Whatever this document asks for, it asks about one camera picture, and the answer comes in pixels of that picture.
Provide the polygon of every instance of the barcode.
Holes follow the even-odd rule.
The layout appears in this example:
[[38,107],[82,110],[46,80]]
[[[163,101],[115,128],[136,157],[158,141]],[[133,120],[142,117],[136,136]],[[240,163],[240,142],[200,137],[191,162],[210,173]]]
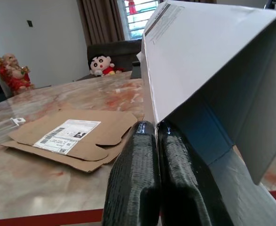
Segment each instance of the barcode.
[[40,143],[41,144],[45,144],[48,142],[48,140],[50,140],[52,137],[54,137],[56,134],[58,134],[59,132],[63,131],[65,128],[58,128],[57,130],[53,131],[52,133],[48,134],[45,139],[43,139]]

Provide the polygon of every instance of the brown curtain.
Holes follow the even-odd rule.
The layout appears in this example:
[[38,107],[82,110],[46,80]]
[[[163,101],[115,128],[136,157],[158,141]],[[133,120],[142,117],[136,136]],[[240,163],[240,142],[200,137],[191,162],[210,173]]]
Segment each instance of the brown curtain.
[[202,3],[216,3],[216,0],[179,0],[179,1],[192,1],[192,2],[202,2]]
[[87,46],[124,40],[117,0],[77,0]]

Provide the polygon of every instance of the white wall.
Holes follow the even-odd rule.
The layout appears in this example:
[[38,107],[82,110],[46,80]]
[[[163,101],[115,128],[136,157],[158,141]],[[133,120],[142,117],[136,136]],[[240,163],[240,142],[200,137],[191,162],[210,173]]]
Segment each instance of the white wall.
[[75,0],[0,0],[0,57],[15,54],[36,87],[87,75],[86,52]]
[[217,4],[249,6],[255,8],[264,8],[266,2],[267,0],[217,0]]

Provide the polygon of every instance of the wall socket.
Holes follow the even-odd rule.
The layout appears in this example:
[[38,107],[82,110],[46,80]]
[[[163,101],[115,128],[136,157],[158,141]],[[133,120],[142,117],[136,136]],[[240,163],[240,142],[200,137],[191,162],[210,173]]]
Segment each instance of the wall socket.
[[28,23],[28,26],[33,27],[31,20],[27,20],[27,23]]

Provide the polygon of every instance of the red statue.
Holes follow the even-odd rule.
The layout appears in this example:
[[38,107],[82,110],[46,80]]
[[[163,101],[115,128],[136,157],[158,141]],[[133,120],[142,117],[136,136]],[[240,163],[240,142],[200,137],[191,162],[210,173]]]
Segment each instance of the red statue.
[[30,83],[28,67],[21,68],[15,55],[7,53],[0,58],[0,76],[10,87],[14,95],[34,89]]

